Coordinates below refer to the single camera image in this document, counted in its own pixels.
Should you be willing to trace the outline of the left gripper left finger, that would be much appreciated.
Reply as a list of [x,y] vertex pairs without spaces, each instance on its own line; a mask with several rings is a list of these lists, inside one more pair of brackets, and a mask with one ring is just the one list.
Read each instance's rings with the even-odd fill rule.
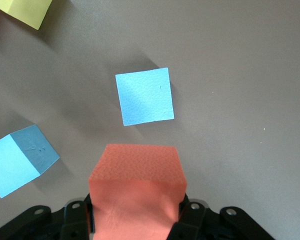
[[70,200],[64,207],[61,240],[90,240],[94,233],[91,197]]

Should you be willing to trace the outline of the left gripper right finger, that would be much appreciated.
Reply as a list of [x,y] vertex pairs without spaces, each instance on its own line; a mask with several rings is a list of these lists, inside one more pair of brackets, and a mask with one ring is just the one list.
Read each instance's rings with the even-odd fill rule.
[[179,204],[178,221],[168,234],[167,240],[204,240],[203,222],[209,205],[186,194]]

